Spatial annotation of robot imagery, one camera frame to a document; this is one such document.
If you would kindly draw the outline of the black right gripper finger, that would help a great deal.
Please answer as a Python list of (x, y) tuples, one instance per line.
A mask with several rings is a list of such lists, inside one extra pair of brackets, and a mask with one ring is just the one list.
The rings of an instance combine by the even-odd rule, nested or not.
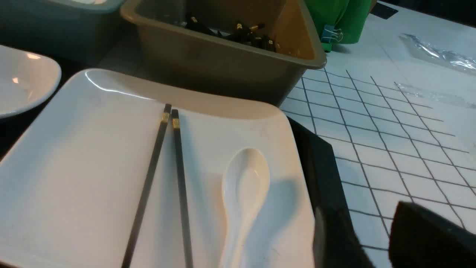
[(394, 268), (474, 268), (476, 237), (415, 202), (400, 201), (388, 258)]

